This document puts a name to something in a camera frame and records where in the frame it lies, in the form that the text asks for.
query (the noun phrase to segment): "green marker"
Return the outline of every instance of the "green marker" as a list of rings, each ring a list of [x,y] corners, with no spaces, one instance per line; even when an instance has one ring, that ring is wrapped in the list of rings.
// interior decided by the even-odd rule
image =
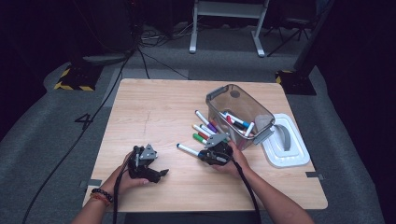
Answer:
[[[195,140],[197,140],[198,142],[200,142],[200,143],[202,143],[202,144],[206,144],[206,140],[203,138],[203,137],[201,137],[198,133],[193,133],[192,134],[192,137],[195,139]]]

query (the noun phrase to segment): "person's right hand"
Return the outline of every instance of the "person's right hand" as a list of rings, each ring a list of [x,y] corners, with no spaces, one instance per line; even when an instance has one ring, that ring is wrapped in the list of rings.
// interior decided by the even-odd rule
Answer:
[[[245,157],[245,155],[236,147],[235,143],[233,141],[230,141],[228,145],[233,149],[233,158],[235,159],[236,162],[242,167],[242,170],[246,171],[247,169],[250,169],[250,166],[248,165],[248,160]],[[227,162],[227,164],[221,166],[221,165],[212,165],[213,169],[222,172],[222,173],[227,173],[230,175],[233,175],[234,177],[239,178],[240,175],[238,173],[238,170],[236,169],[235,165],[233,164],[232,161]]]

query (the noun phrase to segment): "hand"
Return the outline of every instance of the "hand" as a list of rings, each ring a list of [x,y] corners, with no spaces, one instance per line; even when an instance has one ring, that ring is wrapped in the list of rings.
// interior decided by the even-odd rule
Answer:
[[[243,171],[250,170],[250,166],[248,165],[248,160],[245,157],[245,155],[236,147],[235,143],[233,141],[230,141],[228,145],[233,149],[233,158],[235,159],[236,162],[242,167]],[[239,178],[240,175],[238,173],[238,170],[236,169],[235,165],[233,164],[232,161],[227,162],[227,164],[220,166],[220,165],[212,165],[213,169],[222,172],[222,173],[227,173],[230,175],[233,175],[236,178]]]
[[[125,156],[125,159],[124,159],[122,165],[117,167],[117,169],[115,171],[113,171],[111,176],[100,187],[102,190],[106,191],[107,193],[109,193],[111,195],[114,195],[114,185],[116,183],[117,177],[120,174],[120,170],[122,169],[122,166],[125,164],[125,162],[128,162],[127,160],[129,158],[129,156],[131,155],[131,153],[132,152],[128,153],[128,155]],[[122,174],[122,179],[121,179],[120,188],[119,188],[119,194],[124,193],[127,189],[142,186],[149,182],[146,178],[132,179],[129,176],[129,173],[126,171],[127,168],[128,168],[128,166],[125,167],[124,173]]]

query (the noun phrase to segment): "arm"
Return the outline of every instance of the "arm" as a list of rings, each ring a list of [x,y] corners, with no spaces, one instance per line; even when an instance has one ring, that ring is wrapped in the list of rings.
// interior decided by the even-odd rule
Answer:
[[[275,223],[314,223],[299,204],[257,175],[248,165],[246,157],[236,148],[233,142],[230,143],[230,146],[233,148],[233,157],[242,167],[248,183]],[[224,166],[213,165],[213,168],[240,178],[232,162],[228,162]]]
[[[125,157],[124,162],[127,162],[129,154]],[[116,183],[117,176],[120,173],[122,165],[119,166],[105,181],[105,183],[100,187],[100,189],[104,190],[105,192],[109,193],[111,196],[114,196],[114,184]],[[127,189],[142,186],[147,184],[149,181],[144,178],[140,179],[132,179],[129,177],[128,172],[125,172],[122,175],[122,180],[120,182],[120,194],[125,192]],[[77,216],[73,219],[73,224],[78,223],[102,223],[102,218],[106,211],[106,205],[99,199],[90,198],[87,203],[85,203],[84,207],[81,211],[77,214]]]

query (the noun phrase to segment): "stand leg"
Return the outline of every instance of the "stand leg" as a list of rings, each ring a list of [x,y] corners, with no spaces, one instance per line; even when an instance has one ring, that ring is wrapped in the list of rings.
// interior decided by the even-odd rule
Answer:
[[[262,48],[262,43],[260,42],[260,39],[259,39],[259,35],[260,35],[260,30],[262,29],[262,22],[264,21],[266,11],[267,11],[267,8],[265,6],[262,6],[262,13],[260,15],[256,31],[251,32],[253,41],[254,41],[254,45],[256,46],[257,54],[259,55],[259,57],[264,57],[264,55],[265,55],[264,49]]]
[[[194,4],[194,15],[192,18],[192,34],[190,42],[190,53],[195,53],[197,50],[197,23],[198,23],[198,1]]]

